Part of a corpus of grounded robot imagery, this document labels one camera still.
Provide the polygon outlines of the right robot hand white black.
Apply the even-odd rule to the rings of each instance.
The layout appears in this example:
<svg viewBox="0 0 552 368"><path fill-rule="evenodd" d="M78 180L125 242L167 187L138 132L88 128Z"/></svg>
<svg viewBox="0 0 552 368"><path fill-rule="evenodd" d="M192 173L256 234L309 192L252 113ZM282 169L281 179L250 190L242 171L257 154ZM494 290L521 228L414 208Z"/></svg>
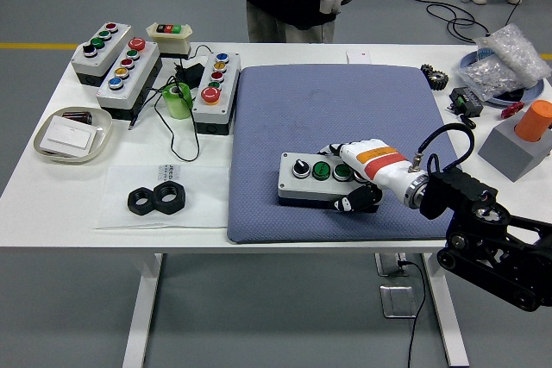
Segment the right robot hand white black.
<svg viewBox="0 0 552 368"><path fill-rule="evenodd" d="M330 144L318 154L339 156L363 179L378 188L391 190L405 206L418 209L428 181L420 161L410 162L396 148L378 139Z"/></svg>

